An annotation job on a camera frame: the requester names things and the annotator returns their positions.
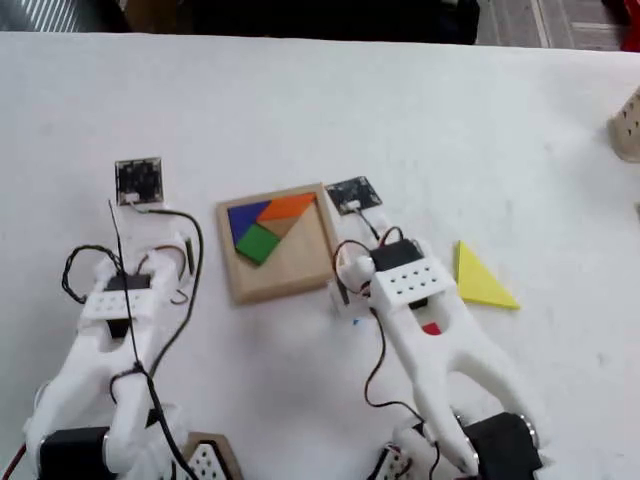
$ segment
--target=black wire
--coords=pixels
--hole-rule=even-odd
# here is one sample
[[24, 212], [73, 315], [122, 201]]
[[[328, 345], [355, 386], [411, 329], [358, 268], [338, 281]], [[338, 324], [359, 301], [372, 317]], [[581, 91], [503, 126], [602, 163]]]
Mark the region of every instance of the black wire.
[[396, 226], [391, 227], [386, 232], [384, 232], [384, 235], [382, 235], [382, 239], [380, 240], [380, 246], [383, 246], [383, 245], [387, 244], [387, 238], [389, 238], [389, 235], [394, 230], [398, 232], [398, 235], [400, 235], [400, 240], [404, 239], [404, 233], [402, 232], [402, 229], [396, 225]]
[[384, 403], [373, 403], [369, 399], [369, 385], [371, 384], [373, 377], [375, 377], [376, 373], [378, 373], [378, 370], [380, 370], [380, 367], [382, 366], [382, 363], [384, 362], [384, 359], [387, 355], [387, 339], [385, 337], [384, 330], [382, 329], [382, 322], [380, 321], [380, 317], [378, 317], [378, 313], [373, 308], [371, 308], [370, 310], [378, 322], [378, 328], [380, 329], [380, 335], [382, 337], [382, 350], [380, 352], [380, 358], [378, 359], [378, 362], [376, 363], [375, 367], [373, 367], [373, 370], [369, 374], [369, 377], [367, 378], [367, 381], [364, 384], [364, 400], [365, 402], [367, 402], [369, 406], [374, 408], [383, 408], [391, 405], [401, 405], [407, 410], [409, 410], [418, 420], [420, 420], [420, 422], [424, 423], [424, 418], [422, 418], [422, 416], [418, 412], [416, 412], [413, 408], [411, 408], [405, 402], [401, 402], [399, 400], [392, 400], [390, 402], [384, 402]]
[[85, 251], [85, 250], [94, 250], [96, 252], [104, 253], [113, 262], [113, 265], [116, 267], [116, 272], [119, 272], [120, 270], [122, 270], [122, 267], [119, 264], [119, 260], [116, 257], [116, 254], [113, 253], [108, 248], [103, 247], [102, 245], [81, 245], [79, 247], [74, 248], [73, 251], [71, 252], [71, 254], [67, 257], [67, 261], [66, 261], [66, 263], [64, 265], [64, 271], [62, 272], [62, 282], [61, 283], [62, 283], [62, 289], [65, 292], [67, 292], [69, 294], [69, 296], [71, 298], [73, 298], [76, 302], [78, 302], [80, 304], [83, 304], [83, 305], [87, 301], [87, 296], [86, 295], [79, 296], [76, 292], [73, 291], [73, 289], [69, 285], [69, 272], [71, 272], [71, 267], [73, 266], [73, 261], [75, 260], [76, 256], [80, 252]]
[[436, 442], [433, 446], [436, 449], [436, 461], [433, 462], [433, 465], [431, 465], [431, 468], [429, 469], [429, 480], [433, 480], [433, 473], [436, 471], [436, 467], [440, 463], [440, 445]]
[[338, 275], [338, 254], [340, 253], [340, 250], [342, 249], [342, 247], [344, 247], [347, 244], [353, 244], [353, 245], [358, 245], [361, 248], [364, 248], [367, 253], [371, 253], [371, 250], [369, 250], [369, 248], [361, 242], [358, 242], [357, 240], [343, 240], [342, 242], [340, 242], [340, 244], [336, 247], [335, 252], [333, 252], [333, 259], [331, 260], [331, 267], [333, 268], [333, 274], [336, 276], [336, 281], [338, 282], [339, 285], [342, 285], [344, 288], [346, 288], [348, 291], [350, 291], [351, 293], [353, 293], [354, 295], [359, 295], [363, 288], [364, 285], [362, 287], [360, 287], [360, 290], [353, 290], [351, 288], [349, 288], [340, 278], [340, 275]]
[[[153, 250], [173, 250], [180, 253], [180, 255], [182, 256], [182, 267], [180, 267], [180, 274], [178, 275], [178, 278], [182, 280], [182, 276], [184, 275], [184, 272], [187, 268], [187, 254], [184, 253], [184, 250], [176, 247], [175, 245], [159, 245], [157, 247], [154, 247]], [[142, 260], [140, 260], [140, 263], [138, 264], [136, 273], [140, 273], [142, 266], [146, 263], [147, 260], [149, 260], [149, 254], [146, 254], [144, 257], [142, 257]]]
[[171, 453], [173, 453], [173, 457], [178, 462], [178, 465], [187, 472], [187, 475], [191, 477], [192, 480], [198, 480], [195, 472], [191, 469], [187, 461], [182, 456], [182, 452], [176, 445], [175, 440], [173, 439], [173, 435], [171, 435], [171, 430], [169, 430], [169, 425], [167, 425], [167, 419], [164, 416], [164, 411], [162, 410], [162, 405], [160, 404], [160, 398], [158, 398], [158, 393], [156, 392], [156, 387], [153, 384], [153, 378], [149, 375], [144, 369], [141, 372], [147, 378], [147, 386], [149, 387], [149, 394], [151, 395], [151, 401], [153, 402], [153, 407], [158, 414], [158, 421], [160, 422], [160, 427], [162, 428], [162, 432], [169, 444], [169, 449]]
[[133, 356], [136, 361], [135, 364], [140, 364], [140, 357], [138, 356], [138, 345], [136, 344], [136, 334], [133, 329], [133, 316], [131, 315], [131, 303], [129, 302], [129, 285], [127, 284], [127, 271], [124, 267], [124, 256], [122, 255], [122, 241], [120, 240], [120, 231], [118, 230], [118, 223], [116, 222], [116, 216], [113, 211], [113, 205], [109, 200], [109, 210], [111, 212], [111, 220], [113, 221], [113, 228], [116, 231], [116, 242], [118, 244], [118, 258], [120, 259], [120, 277], [122, 277], [122, 286], [124, 288], [124, 301], [127, 305], [127, 316], [129, 318], [129, 330], [131, 331], [131, 344], [133, 345]]
[[191, 221], [191, 223], [193, 224], [198, 234], [198, 243], [199, 243], [198, 265], [196, 267], [196, 275], [193, 281], [193, 289], [191, 291], [191, 300], [189, 302], [189, 307], [187, 308], [187, 313], [185, 315], [184, 320], [182, 321], [178, 329], [175, 331], [175, 333], [171, 336], [169, 341], [164, 345], [164, 347], [162, 347], [162, 350], [160, 350], [160, 353], [158, 354], [153, 364], [151, 365], [151, 369], [149, 370], [149, 373], [153, 377], [156, 371], [158, 370], [158, 366], [160, 365], [160, 362], [162, 361], [166, 353], [169, 351], [173, 343], [178, 339], [178, 337], [180, 336], [184, 328], [189, 324], [189, 321], [191, 320], [191, 314], [193, 313], [193, 306], [195, 305], [196, 294], [198, 293], [198, 286], [200, 285], [200, 275], [202, 273], [202, 261], [204, 257], [204, 238], [202, 235], [202, 229], [200, 228], [200, 224], [193, 216], [189, 215], [188, 213], [181, 212], [179, 210], [160, 210], [160, 209], [138, 210], [135, 208], [134, 210], [138, 213], [145, 214], [145, 215], [150, 213], [155, 213], [158, 215], [173, 215], [173, 216], [186, 218], [187, 220]]
[[371, 230], [371, 233], [373, 234], [375, 239], [379, 241], [380, 234], [375, 228], [373, 228], [373, 225], [371, 225], [371, 222], [367, 219], [367, 217], [364, 216], [364, 213], [362, 213], [362, 210], [360, 210], [359, 208], [356, 208], [353, 211], [356, 212], [358, 216], [364, 221], [364, 223], [367, 224], [367, 227], [369, 227], [369, 230]]
[[175, 301], [173, 298], [170, 300], [170, 302], [173, 305], [184, 305], [185, 303], [187, 303], [189, 301], [189, 296], [184, 293], [182, 290], [180, 290], [179, 288], [176, 289], [176, 293], [179, 293], [182, 296], [182, 300], [180, 300], [179, 302]]
[[[127, 304], [127, 315], [129, 316], [129, 330], [131, 331], [131, 343], [133, 344], [133, 354], [135, 356], [135, 363], [133, 365], [133, 368], [126, 371], [126, 372], [122, 372], [119, 375], [116, 375], [116, 377], [118, 378], [122, 378], [123, 376], [126, 375], [130, 375], [133, 373], [141, 373], [143, 374], [146, 379], [147, 379], [147, 386], [149, 387], [149, 394], [151, 395], [151, 401], [153, 403], [153, 408], [156, 410], [156, 413], [158, 415], [158, 421], [160, 422], [160, 426], [162, 427], [162, 432], [164, 433], [164, 436], [167, 440], [167, 443], [169, 444], [169, 449], [171, 450], [171, 453], [173, 454], [174, 458], [176, 459], [176, 462], [178, 462], [178, 465], [180, 465], [180, 467], [182, 467], [182, 469], [187, 472], [187, 474], [189, 475], [189, 477], [191, 477], [192, 480], [198, 480], [198, 477], [196, 476], [195, 472], [191, 469], [191, 467], [189, 466], [189, 464], [187, 463], [187, 461], [184, 459], [184, 457], [182, 456], [182, 453], [180, 452], [180, 449], [178, 448], [178, 446], [176, 445], [175, 440], [173, 439], [173, 435], [171, 434], [171, 430], [169, 430], [169, 426], [167, 425], [167, 419], [164, 416], [164, 411], [162, 410], [162, 404], [160, 403], [160, 398], [158, 398], [158, 394], [156, 392], [155, 389], [155, 385], [153, 384], [153, 379], [151, 378], [151, 375], [149, 375], [145, 369], [144, 366], [142, 365], [142, 363], [140, 362], [140, 358], [138, 357], [138, 349], [136, 346], [136, 337], [135, 337], [135, 333], [134, 333], [134, 329], [133, 329], [133, 317], [131, 316], [131, 305], [129, 303], [129, 288], [127, 285], [127, 274], [124, 268], [124, 256], [122, 255], [122, 241], [120, 240], [120, 232], [118, 231], [118, 224], [116, 222], [116, 217], [115, 214], [113, 212], [113, 205], [111, 204], [111, 201], [109, 201], [109, 209], [111, 210], [111, 219], [113, 220], [113, 227], [116, 231], [116, 240], [118, 243], [118, 256], [120, 258], [120, 265], [122, 266], [121, 269], [121, 275], [122, 275], [122, 283], [123, 283], [123, 287], [124, 287], [124, 298], [125, 298], [125, 302]], [[110, 387], [113, 386], [113, 382], [115, 381], [113, 378], [111, 379], [111, 385]]]

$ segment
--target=green square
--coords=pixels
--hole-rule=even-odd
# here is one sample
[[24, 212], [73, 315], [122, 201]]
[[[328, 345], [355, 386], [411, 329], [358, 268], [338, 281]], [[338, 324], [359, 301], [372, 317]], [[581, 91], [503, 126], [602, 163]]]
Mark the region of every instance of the green square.
[[236, 250], [258, 265], [262, 265], [279, 242], [280, 239], [276, 235], [254, 223], [238, 240]]

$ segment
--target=yellow triangle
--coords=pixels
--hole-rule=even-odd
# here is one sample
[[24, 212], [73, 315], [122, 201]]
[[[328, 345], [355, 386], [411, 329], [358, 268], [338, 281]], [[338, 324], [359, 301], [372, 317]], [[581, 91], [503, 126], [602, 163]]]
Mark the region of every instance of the yellow triangle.
[[468, 302], [518, 309], [520, 305], [463, 242], [458, 242], [458, 293]]

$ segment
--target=floor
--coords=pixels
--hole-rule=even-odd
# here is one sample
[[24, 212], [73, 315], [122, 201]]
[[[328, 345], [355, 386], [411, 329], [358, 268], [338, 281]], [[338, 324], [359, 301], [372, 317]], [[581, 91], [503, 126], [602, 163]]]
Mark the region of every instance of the floor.
[[[479, 45], [619, 50], [627, 19], [602, 0], [478, 0]], [[607, 3], [620, 5], [610, 0]]]

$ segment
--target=orange triangle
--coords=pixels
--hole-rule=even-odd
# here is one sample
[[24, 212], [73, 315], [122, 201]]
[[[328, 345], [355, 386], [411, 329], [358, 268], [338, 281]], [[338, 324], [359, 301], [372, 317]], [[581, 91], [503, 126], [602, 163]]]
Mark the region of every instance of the orange triangle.
[[315, 193], [304, 193], [290, 197], [280, 197], [271, 203], [258, 217], [258, 222], [278, 220], [281, 218], [299, 217], [316, 198]]
[[279, 238], [283, 238], [300, 217], [278, 218], [275, 220], [258, 221], [258, 225], [266, 228]]

